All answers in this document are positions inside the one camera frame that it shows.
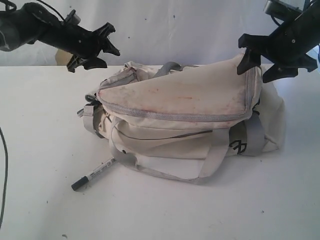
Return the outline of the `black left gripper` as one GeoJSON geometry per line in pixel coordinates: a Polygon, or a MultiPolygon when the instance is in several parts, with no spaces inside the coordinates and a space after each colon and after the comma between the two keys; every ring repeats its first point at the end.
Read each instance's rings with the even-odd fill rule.
{"type": "Polygon", "coordinates": [[[109,35],[116,32],[107,22],[100,28],[89,31],[79,25],[64,24],[54,15],[38,16],[43,28],[38,41],[72,54],[66,64],[67,70],[74,73],[82,66],[85,70],[105,69],[107,63],[98,57],[101,51],[120,56],[120,51],[111,43],[109,35]]]}

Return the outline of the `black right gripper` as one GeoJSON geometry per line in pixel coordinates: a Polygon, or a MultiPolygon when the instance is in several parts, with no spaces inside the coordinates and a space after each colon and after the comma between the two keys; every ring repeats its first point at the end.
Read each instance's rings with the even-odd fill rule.
{"type": "Polygon", "coordinates": [[[268,36],[244,33],[238,47],[245,48],[237,74],[242,75],[261,65],[261,56],[268,60],[294,60],[275,63],[262,76],[263,83],[294,78],[298,69],[309,73],[317,69],[317,60],[306,53],[320,43],[320,3],[310,2],[301,14],[269,15],[282,21],[268,36]]]}

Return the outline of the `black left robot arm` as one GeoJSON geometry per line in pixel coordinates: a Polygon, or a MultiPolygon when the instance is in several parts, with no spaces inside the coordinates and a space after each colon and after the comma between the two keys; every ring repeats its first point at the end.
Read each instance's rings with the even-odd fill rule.
{"type": "Polygon", "coordinates": [[[109,35],[116,31],[109,22],[90,31],[79,25],[81,19],[74,9],[62,17],[50,13],[49,5],[41,0],[27,2],[21,8],[10,0],[2,3],[5,5],[0,12],[0,49],[3,52],[40,41],[72,55],[66,65],[71,73],[79,66],[85,70],[107,68],[106,61],[98,57],[100,52],[120,56],[120,51],[109,40],[109,35]]]}

